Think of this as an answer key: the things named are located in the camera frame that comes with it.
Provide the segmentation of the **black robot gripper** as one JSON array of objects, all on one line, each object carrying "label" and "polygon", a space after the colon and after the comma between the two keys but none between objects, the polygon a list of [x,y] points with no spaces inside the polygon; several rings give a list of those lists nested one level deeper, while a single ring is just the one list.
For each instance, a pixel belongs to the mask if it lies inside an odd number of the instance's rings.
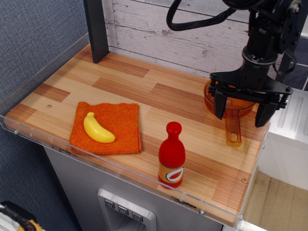
[{"label": "black robot gripper", "polygon": [[240,68],[210,74],[208,93],[214,98],[214,114],[220,120],[223,118],[228,97],[258,103],[255,126],[263,127],[276,110],[286,107],[293,90],[268,76],[271,66],[278,73],[277,52],[244,47],[242,56]]}]

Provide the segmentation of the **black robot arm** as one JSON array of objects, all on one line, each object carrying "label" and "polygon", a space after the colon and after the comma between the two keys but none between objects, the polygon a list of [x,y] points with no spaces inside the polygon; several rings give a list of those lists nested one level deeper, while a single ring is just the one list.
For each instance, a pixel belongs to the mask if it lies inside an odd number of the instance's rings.
[{"label": "black robot arm", "polygon": [[264,126],[275,111],[285,108],[293,89],[268,76],[276,69],[279,54],[295,64],[292,48],[301,34],[299,18],[306,16],[302,0],[227,0],[232,11],[248,10],[249,40],[243,48],[242,66],[210,75],[208,92],[214,98],[214,114],[222,119],[228,98],[258,103],[255,126]]}]

